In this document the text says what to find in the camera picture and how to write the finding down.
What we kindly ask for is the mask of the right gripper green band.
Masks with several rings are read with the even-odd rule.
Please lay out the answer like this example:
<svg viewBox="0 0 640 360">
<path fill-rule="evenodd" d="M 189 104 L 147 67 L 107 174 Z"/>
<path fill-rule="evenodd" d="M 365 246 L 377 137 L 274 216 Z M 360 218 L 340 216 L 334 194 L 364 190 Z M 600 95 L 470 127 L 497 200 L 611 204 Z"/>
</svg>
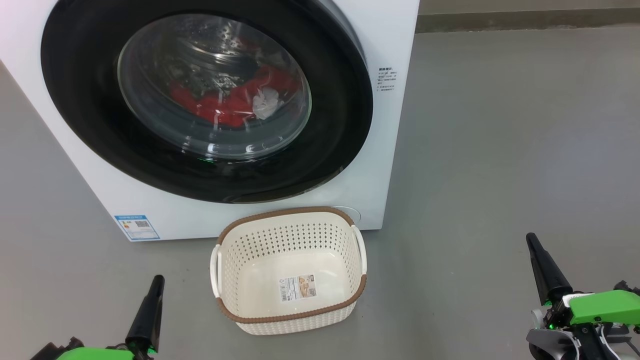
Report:
<svg viewBox="0 0 640 360">
<path fill-rule="evenodd" d="M 635 292 L 576 292 L 534 232 L 526 246 L 535 286 L 546 311 L 531 312 L 526 335 L 535 360 L 637 360 L 640 305 Z"/>
</svg>

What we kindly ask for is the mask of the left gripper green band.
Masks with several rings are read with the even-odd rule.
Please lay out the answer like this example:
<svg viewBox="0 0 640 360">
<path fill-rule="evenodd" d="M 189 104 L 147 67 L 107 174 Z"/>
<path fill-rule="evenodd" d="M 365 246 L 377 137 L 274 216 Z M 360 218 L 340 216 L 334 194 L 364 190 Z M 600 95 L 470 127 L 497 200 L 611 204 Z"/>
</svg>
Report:
<svg viewBox="0 0 640 360">
<path fill-rule="evenodd" d="M 126 335 L 128 349 L 77 347 L 62 353 L 57 360 L 154 360 L 162 329 L 164 288 L 164 276 L 155 275 Z"/>
</svg>

